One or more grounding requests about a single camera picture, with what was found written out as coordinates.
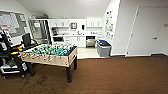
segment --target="stainless steel refrigerator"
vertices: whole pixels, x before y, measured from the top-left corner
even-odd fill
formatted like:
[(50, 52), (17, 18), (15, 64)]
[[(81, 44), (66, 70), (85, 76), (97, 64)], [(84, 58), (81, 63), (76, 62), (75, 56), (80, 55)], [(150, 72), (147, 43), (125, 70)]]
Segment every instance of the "stainless steel refrigerator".
[(39, 44), (51, 44), (47, 20), (29, 20), (33, 39)]

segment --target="foosball table leg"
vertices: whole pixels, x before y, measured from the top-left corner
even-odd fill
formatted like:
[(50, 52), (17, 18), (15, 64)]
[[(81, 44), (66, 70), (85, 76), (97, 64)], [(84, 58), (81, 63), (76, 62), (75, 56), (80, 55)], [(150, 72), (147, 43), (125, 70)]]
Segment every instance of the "foosball table leg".
[(67, 74), (67, 82), (72, 82), (72, 72), (71, 72), (71, 66), (66, 67), (66, 74)]
[(27, 68), (28, 68), (28, 72), (30, 73), (30, 76), (34, 76), (35, 72), (33, 70), (31, 62), (26, 62), (26, 65), (27, 65)]
[(74, 69), (77, 69), (77, 56), (74, 59)]

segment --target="baseboard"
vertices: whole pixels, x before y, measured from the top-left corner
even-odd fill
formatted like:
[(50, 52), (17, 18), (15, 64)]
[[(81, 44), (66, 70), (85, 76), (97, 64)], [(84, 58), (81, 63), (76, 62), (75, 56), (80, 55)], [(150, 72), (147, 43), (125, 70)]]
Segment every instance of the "baseboard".
[(110, 57), (125, 57), (125, 55), (113, 55), (113, 56), (110, 56)]
[(151, 54), (151, 56), (165, 56), (165, 57), (168, 57), (167, 55), (165, 55), (163, 53), (160, 53), (160, 54)]

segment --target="trash can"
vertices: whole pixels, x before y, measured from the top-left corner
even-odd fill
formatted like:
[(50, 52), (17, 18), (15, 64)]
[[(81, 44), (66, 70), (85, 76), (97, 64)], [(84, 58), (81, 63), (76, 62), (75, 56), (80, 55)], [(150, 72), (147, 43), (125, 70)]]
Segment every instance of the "trash can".
[(97, 52), (100, 57), (109, 57), (111, 51), (111, 45), (107, 41), (98, 41)]

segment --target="white cabinet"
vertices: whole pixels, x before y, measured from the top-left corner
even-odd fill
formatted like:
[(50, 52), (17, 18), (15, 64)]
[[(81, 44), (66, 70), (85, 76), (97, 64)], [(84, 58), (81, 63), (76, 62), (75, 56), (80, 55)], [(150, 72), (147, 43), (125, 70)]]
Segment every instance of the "white cabinet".
[(64, 37), (64, 42), (65, 43), (71, 43), (70, 37), (68, 37), (68, 36)]
[(87, 19), (87, 27), (102, 27), (102, 19)]
[(56, 27), (69, 27), (68, 19), (57, 19)]
[(101, 39), (102, 39), (102, 36), (96, 36), (95, 39), (96, 39), (96, 40), (101, 40)]
[(69, 19), (50, 19), (50, 27), (69, 27)]
[(56, 19), (49, 19), (49, 25), (50, 27), (56, 27)]
[(77, 47), (86, 47), (86, 37), (70, 37), (71, 43)]

